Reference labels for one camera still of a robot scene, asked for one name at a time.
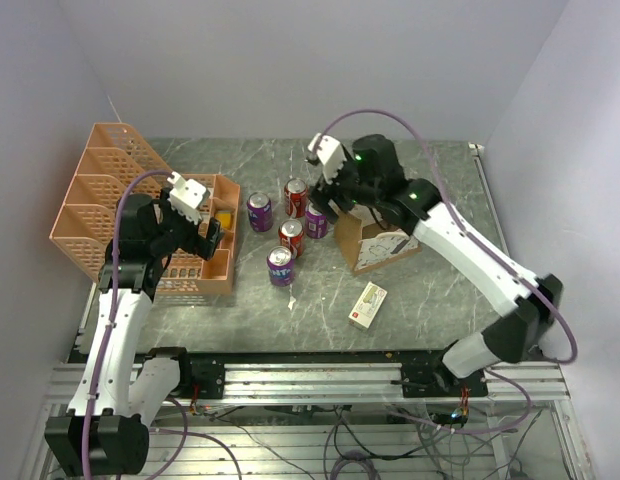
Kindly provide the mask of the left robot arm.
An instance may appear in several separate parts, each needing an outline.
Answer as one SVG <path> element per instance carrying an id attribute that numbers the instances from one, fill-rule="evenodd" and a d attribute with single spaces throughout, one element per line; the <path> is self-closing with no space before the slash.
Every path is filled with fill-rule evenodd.
<path id="1" fill-rule="evenodd" d="M 145 465 L 150 426 L 170 395 L 193 387 L 187 351 L 168 347 L 132 373 L 140 332 L 177 250 L 204 260 L 222 238 L 218 220 L 199 233 L 209 197 L 194 180 L 158 197 L 125 191 L 99 276 L 99 316 L 80 384 L 67 412 L 51 417 L 44 438 L 64 473 L 92 479 L 134 475 Z"/>

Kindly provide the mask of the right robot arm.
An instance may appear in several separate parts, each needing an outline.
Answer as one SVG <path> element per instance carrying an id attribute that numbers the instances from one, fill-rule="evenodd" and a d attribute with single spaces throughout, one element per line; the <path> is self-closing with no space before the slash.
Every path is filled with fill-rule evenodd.
<path id="1" fill-rule="evenodd" d="M 553 325 L 552 308 L 563 285 L 522 267 L 487 241 L 440 190 L 424 178 L 409 179 L 394 143 L 381 134 L 354 141 L 346 149 L 337 139 L 318 133 L 308 145 L 308 163 L 322 173 L 309 200 L 331 222 L 339 211 L 356 206 L 377 211 L 383 220 L 424 244 L 453 265 L 488 300 L 497 320 L 453 342 L 435 360 L 432 387 L 449 396 L 466 378 L 499 362 L 528 359 Z"/>

